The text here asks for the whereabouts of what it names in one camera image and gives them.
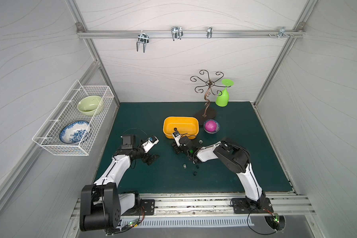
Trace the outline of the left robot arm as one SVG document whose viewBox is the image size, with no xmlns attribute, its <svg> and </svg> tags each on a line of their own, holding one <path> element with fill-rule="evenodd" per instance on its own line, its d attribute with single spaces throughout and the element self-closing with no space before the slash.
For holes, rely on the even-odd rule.
<svg viewBox="0 0 357 238">
<path fill-rule="evenodd" d="M 79 228 L 82 232 L 122 233 L 140 225 L 145 215 L 150 214 L 138 192 L 119 193 L 118 186 L 133 161 L 141 159 L 150 165 L 158 158 L 149 154 L 158 142 L 158 138 L 152 136 L 136 145 L 134 135 L 122 136 L 122 145 L 112 156 L 108 168 L 81 191 Z"/>
</svg>

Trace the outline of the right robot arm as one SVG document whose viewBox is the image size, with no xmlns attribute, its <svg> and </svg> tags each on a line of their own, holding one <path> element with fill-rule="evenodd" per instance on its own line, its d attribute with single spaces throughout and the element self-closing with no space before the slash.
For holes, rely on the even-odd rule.
<svg viewBox="0 0 357 238">
<path fill-rule="evenodd" d="M 175 138 L 171 144 L 176 154 L 183 153 L 194 164 L 210 160 L 220 160 L 231 172 L 235 173 L 244 187 L 247 204 L 251 209 L 262 209 L 266 199 L 259 185 L 250 161 L 250 153 L 225 137 L 210 146 L 195 147 L 187 136 Z"/>
</svg>

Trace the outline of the yellow plastic storage box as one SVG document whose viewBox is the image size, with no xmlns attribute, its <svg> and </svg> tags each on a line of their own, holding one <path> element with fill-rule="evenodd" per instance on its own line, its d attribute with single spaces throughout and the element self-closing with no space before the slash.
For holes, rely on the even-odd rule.
<svg viewBox="0 0 357 238">
<path fill-rule="evenodd" d="M 163 124 L 163 133 L 166 138 L 173 139 L 174 129 L 193 139 L 199 133 L 199 122 L 194 117 L 167 117 Z"/>
</svg>

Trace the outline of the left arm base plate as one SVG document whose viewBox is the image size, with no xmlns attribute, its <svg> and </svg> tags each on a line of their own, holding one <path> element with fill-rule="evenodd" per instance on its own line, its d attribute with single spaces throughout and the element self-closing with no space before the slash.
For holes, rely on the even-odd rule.
<svg viewBox="0 0 357 238">
<path fill-rule="evenodd" d="M 121 199 L 121 215 L 122 216 L 152 216 L 155 211 L 154 199 Z"/>
</svg>

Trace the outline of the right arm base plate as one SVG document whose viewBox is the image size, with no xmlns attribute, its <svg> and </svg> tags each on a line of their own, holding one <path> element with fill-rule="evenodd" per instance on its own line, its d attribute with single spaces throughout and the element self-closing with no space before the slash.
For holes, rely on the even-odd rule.
<svg viewBox="0 0 357 238">
<path fill-rule="evenodd" d="M 261 207 L 258 209 L 254 205 L 250 205 L 246 198 L 232 198 L 230 205 L 234 214 L 266 214 L 275 213 L 269 198 L 265 198 Z"/>
</svg>

